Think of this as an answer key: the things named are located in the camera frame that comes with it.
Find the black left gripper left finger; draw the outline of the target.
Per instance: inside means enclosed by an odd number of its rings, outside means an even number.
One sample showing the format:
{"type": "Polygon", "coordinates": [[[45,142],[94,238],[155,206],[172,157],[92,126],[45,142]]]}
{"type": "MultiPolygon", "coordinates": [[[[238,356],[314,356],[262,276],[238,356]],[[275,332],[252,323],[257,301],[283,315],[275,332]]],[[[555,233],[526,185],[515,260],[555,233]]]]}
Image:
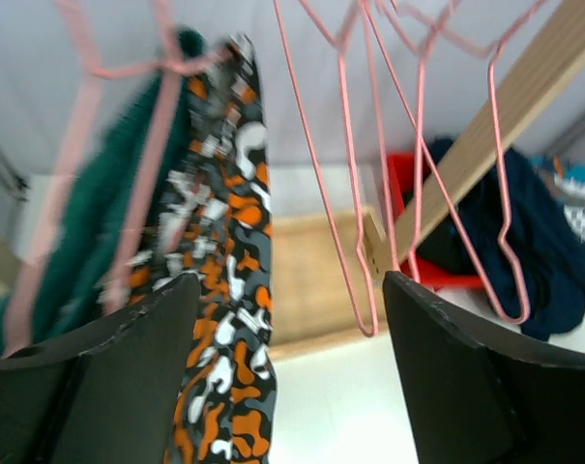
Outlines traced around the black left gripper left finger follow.
{"type": "Polygon", "coordinates": [[[199,295],[181,275],[0,359],[0,463],[161,463],[199,295]]]}

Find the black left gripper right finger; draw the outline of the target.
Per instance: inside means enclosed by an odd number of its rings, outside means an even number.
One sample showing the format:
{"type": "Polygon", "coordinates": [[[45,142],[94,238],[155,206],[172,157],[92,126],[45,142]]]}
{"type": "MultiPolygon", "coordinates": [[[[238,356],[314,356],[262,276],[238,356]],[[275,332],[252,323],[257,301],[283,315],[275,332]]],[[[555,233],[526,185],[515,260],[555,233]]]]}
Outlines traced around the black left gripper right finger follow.
{"type": "Polygon", "coordinates": [[[383,295],[422,463],[585,463],[585,354],[513,332],[400,272],[383,295]]]}

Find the black shorts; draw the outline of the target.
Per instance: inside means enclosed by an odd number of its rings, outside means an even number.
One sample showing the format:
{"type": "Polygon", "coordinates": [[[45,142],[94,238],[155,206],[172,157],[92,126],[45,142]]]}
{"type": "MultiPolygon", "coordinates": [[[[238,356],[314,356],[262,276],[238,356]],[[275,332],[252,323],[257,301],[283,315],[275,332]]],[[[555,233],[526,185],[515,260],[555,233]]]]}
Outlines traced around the black shorts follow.
{"type": "Polygon", "coordinates": [[[417,254],[453,275],[472,275],[475,272],[450,214],[418,245],[417,254]]]}

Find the navy blue shorts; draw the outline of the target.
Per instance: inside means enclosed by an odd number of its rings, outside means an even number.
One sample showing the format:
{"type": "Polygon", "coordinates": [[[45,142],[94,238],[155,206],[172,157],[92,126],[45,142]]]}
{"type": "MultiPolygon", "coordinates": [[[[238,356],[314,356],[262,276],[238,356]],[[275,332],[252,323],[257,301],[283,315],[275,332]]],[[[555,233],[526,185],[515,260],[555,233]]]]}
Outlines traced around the navy blue shorts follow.
{"type": "MultiPolygon", "coordinates": [[[[515,149],[505,153],[504,162],[512,208],[507,242],[520,262],[530,302],[530,316],[520,329],[547,341],[574,330],[584,318],[585,245],[530,162],[515,149]]],[[[518,317],[512,268],[497,243],[503,216],[496,170],[487,172],[457,211],[502,308],[518,317]]]]}

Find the orange camouflage shorts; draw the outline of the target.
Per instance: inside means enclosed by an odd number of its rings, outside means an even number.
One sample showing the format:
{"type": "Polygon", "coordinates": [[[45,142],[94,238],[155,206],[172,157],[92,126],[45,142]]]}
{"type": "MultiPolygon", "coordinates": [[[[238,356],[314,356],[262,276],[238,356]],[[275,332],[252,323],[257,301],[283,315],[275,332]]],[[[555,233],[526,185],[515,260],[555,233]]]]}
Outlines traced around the orange camouflage shorts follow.
{"type": "Polygon", "coordinates": [[[259,71],[251,40],[184,81],[180,122],[130,261],[139,301],[182,275],[200,297],[167,463],[265,463],[278,393],[269,357],[272,208],[259,71]]]}

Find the pink hanger of black shorts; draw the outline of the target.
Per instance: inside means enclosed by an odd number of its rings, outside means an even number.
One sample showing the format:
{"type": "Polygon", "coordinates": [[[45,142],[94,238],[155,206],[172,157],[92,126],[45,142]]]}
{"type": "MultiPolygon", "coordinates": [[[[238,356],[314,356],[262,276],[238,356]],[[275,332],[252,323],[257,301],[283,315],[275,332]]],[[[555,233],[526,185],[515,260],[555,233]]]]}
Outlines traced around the pink hanger of black shorts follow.
{"type": "Polygon", "coordinates": [[[420,279],[417,263],[417,245],[421,242],[421,219],[422,219],[422,171],[423,162],[426,161],[430,167],[430,171],[435,175],[439,189],[443,194],[444,199],[447,202],[448,212],[453,220],[456,231],[459,234],[462,243],[478,276],[481,278],[483,288],[489,298],[490,304],[494,309],[494,312],[503,321],[520,325],[526,322],[531,313],[530,301],[528,297],[528,290],[526,287],[524,273],[512,247],[509,245],[507,240],[507,234],[512,225],[512,205],[509,190],[509,181],[507,175],[507,169],[505,164],[505,150],[501,138],[501,128],[499,123],[499,108],[496,97],[496,83],[495,83],[495,64],[500,58],[505,45],[512,39],[512,37],[538,12],[542,6],[545,5],[543,1],[536,1],[529,7],[523,14],[517,17],[513,24],[496,40],[492,43],[481,47],[477,46],[459,34],[451,31],[448,28],[448,22],[460,3],[458,1],[449,1],[443,8],[441,13],[434,19],[429,18],[417,7],[412,4],[399,3],[397,1],[377,1],[375,3],[377,11],[384,15],[400,38],[404,41],[406,46],[416,55],[420,57],[419,71],[418,71],[418,91],[417,91],[417,115],[411,118],[411,123],[415,130],[415,168],[414,168],[414,224],[413,224],[413,237],[410,250],[407,253],[408,264],[412,271],[413,278],[415,280],[420,279]],[[398,18],[400,16],[412,16],[418,20],[421,24],[427,27],[427,34],[425,39],[418,45],[414,45],[407,33],[401,28],[398,18]],[[460,218],[456,206],[451,200],[450,195],[447,193],[447,189],[438,173],[437,167],[433,158],[428,151],[426,143],[423,138],[423,125],[424,125],[424,83],[425,83],[425,69],[426,61],[431,55],[432,48],[438,37],[444,37],[448,42],[454,44],[462,51],[478,57],[488,58],[489,63],[487,67],[487,89],[490,103],[490,115],[493,129],[493,137],[495,143],[495,169],[497,173],[498,186],[500,192],[500,202],[502,210],[502,227],[498,233],[497,245],[501,250],[503,256],[508,261],[512,276],[515,284],[516,295],[519,302],[520,312],[519,315],[512,318],[502,308],[499,298],[494,290],[494,287],[483,267],[483,263],[477,254],[468,233],[464,227],[464,224],[460,218]]]}

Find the blue orange patterned shorts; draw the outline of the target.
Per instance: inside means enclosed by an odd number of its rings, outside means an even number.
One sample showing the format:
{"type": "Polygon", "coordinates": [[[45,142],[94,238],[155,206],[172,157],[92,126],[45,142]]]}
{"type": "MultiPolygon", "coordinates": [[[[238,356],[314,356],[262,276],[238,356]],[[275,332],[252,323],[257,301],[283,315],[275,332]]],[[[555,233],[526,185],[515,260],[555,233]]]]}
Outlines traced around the blue orange patterned shorts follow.
{"type": "Polygon", "coordinates": [[[545,156],[529,161],[562,207],[572,232],[585,245],[585,164],[545,156]]]}

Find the pink hanger of camouflage shorts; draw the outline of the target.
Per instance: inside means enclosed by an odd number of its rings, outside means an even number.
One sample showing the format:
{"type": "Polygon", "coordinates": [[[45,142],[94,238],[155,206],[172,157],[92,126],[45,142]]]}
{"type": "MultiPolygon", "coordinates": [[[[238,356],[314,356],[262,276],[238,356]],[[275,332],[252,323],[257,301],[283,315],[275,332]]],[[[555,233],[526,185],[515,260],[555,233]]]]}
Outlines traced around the pink hanger of camouflage shorts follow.
{"type": "Polygon", "coordinates": [[[103,294],[106,315],[120,309],[127,299],[126,290],[131,274],[129,260],[139,245],[142,227],[150,208],[161,160],[176,114],[183,78],[201,73],[209,66],[231,56],[228,48],[222,47],[209,54],[186,60],[173,25],[169,3],[157,1],[155,10],[164,49],[164,60],[161,62],[163,76],[139,168],[132,184],[132,197],[122,237],[103,294]]]}

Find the pink hanger of patterned shorts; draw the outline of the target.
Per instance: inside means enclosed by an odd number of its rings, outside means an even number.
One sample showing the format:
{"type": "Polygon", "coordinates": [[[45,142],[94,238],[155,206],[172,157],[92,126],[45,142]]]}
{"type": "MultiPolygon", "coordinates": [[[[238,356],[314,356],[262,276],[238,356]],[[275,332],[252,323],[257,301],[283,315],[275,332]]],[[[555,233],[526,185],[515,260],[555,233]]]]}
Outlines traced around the pink hanger of patterned shorts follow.
{"type": "MultiPolygon", "coordinates": [[[[393,29],[388,19],[371,7],[355,34],[348,61],[354,116],[355,148],[361,163],[372,168],[374,186],[364,177],[366,200],[388,228],[380,154],[414,149],[420,57],[393,29]]],[[[424,80],[424,136],[455,134],[470,120],[465,101],[466,70],[479,62],[445,39],[436,41],[428,57],[424,80]]]]}

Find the pink hanger of navy shorts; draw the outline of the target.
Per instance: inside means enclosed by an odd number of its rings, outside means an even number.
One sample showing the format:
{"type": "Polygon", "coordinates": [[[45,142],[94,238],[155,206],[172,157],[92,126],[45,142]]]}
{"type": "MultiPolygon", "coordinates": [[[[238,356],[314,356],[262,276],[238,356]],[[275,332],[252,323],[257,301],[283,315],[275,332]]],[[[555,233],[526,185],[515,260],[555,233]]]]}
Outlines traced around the pink hanger of navy shorts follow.
{"type": "Polygon", "coordinates": [[[373,278],[367,262],[367,252],[364,244],[365,223],[363,213],[363,202],[361,196],[360,171],[357,163],[354,134],[352,130],[352,116],[349,99],[349,86],[347,78],[346,53],[349,48],[350,36],[356,23],[366,17],[365,3],[363,1],[352,1],[349,5],[344,20],[339,30],[333,35],[324,27],[324,23],[316,15],[312,7],[306,2],[301,3],[302,8],[318,32],[323,36],[326,43],[336,53],[336,84],[341,106],[343,138],[346,163],[329,163],[322,166],[317,154],[314,137],[311,132],[307,116],[306,106],[303,101],[298,73],[292,57],[287,30],[283,18],[281,3],[273,3],[278,31],[283,48],[285,63],[288,69],[293,95],[299,111],[303,134],[306,139],[308,154],[311,161],[318,192],[324,208],[327,224],[331,232],[337,262],[340,266],[344,286],[348,294],[351,309],[353,311],[357,327],[365,337],[374,337],[379,333],[378,307],[373,287],[373,278]],[[348,187],[350,187],[350,200],[352,218],[356,226],[356,235],[352,242],[353,256],[356,259],[356,266],[353,267],[348,260],[341,234],[336,225],[336,211],[329,194],[328,182],[335,178],[335,175],[346,175],[348,187]]]}

